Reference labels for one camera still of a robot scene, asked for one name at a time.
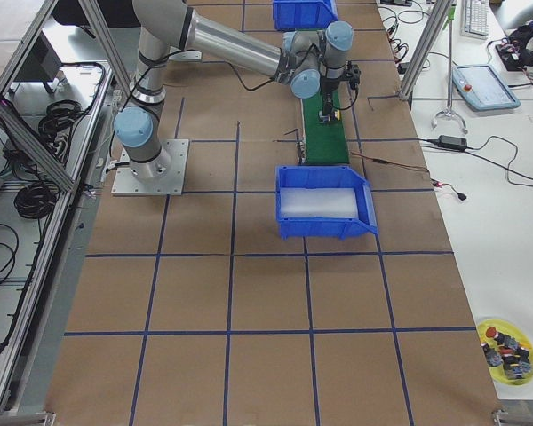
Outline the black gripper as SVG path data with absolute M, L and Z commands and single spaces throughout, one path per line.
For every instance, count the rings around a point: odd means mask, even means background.
M 326 68 L 322 72 L 320 82 L 320 93 L 322 97 L 322 109 L 319 113 L 320 122 L 327 122 L 327 111 L 329 120 L 334 120 L 334 92 L 338 89 L 341 83 L 347 83 L 349 89 L 354 91 L 354 98 L 350 103 L 352 107 L 358 99 L 359 85 L 361 80 L 361 70 L 351 61 L 341 68 Z

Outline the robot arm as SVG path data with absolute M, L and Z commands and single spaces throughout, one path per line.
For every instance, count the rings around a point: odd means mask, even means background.
M 171 76 L 190 85 L 242 71 L 263 75 L 290 87 L 298 99 L 322 98 L 321 119 L 338 119 L 334 93 L 343 83 L 357 90 L 359 68 L 348 60 L 354 31 L 344 21 L 325 29 L 287 32 L 273 46 L 200 15 L 183 1 L 135 1 L 140 24 L 137 70 L 123 109 L 114 121 L 115 135 L 128 154 L 131 174 L 151 182 L 169 175 L 172 156 L 157 133 Z

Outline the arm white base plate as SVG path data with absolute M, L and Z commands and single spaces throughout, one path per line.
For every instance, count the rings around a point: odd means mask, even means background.
M 113 195 L 182 195 L 189 140 L 166 139 L 161 145 L 159 157 L 150 163 L 131 161 L 126 149 L 123 149 L 120 161 L 129 165 L 119 167 L 115 172 Z

